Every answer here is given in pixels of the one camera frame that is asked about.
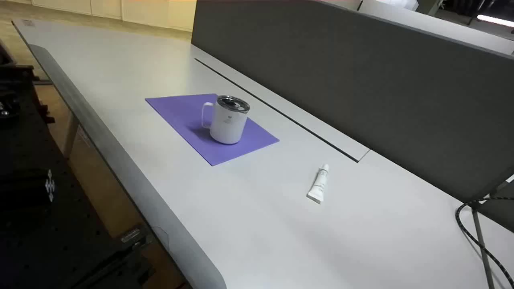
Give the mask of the dark grey desk divider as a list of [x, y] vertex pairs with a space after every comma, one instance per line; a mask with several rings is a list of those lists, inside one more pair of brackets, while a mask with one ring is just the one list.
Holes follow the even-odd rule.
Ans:
[[514, 60], [319, 0], [197, 0], [192, 44], [514, 230]]

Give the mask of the black perforated board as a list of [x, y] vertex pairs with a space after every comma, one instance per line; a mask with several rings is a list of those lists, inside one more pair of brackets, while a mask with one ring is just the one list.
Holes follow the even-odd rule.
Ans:
[[107, 235], [49, 135], [33, 81], [0, 55], [0, 289], [143, 289], [146, 233]]

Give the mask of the white tube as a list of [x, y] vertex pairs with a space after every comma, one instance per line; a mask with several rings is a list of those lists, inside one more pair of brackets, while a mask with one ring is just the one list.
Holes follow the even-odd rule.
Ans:
[[314, 176], [314, 180], [306, 193], [306, 196], [314, 201], [316, 204], [321, 204], [324, 201], [324, 190], [327, 187], [329, 179], [329, 166], [324, 164]]

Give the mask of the purple place mat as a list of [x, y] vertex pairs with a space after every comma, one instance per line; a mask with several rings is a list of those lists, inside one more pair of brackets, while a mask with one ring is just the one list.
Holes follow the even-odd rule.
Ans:
[[200, 110], [215, 95], [181, 95], [147, 99], [146, 103], [210, 166], [218, 166], [265, 147], [277, 139], [249, 119], [236, 145], [215, 142], [200, 126]]

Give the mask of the black mug lid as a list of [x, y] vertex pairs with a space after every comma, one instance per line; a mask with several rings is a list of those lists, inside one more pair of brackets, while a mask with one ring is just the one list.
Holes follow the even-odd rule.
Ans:
[[247, 115], [250, 111], [250, 107], [244, 100], [236, 99], [236, 97], [221, 95], [216, 99], [216, 103], [221, 108], [224, 108], [228, 111], [234, 111], [234, 113]]

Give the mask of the table leg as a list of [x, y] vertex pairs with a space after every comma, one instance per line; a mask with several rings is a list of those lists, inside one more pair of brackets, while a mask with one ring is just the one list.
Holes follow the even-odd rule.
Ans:
[[72, 153], [72, 148], [73, 148], [73, 142], [75, 142], [75, 137], [77, 137], [77, 131], [78, 131], [78, 119], [72, 115], [70, 119], [69, 119], [69, 127], [67, 127], [64, 148], [62, 148], [64, 160], [70, 158], [70, 153]]

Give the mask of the white coffee mug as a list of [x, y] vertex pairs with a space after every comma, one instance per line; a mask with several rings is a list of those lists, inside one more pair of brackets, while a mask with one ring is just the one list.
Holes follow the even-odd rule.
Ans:
[[242, 137], [247, 115], [228, 111], [216, 100], [205, 102], [200, 110], [200, 127], [208, 131], [212, 140], [236, 145]]

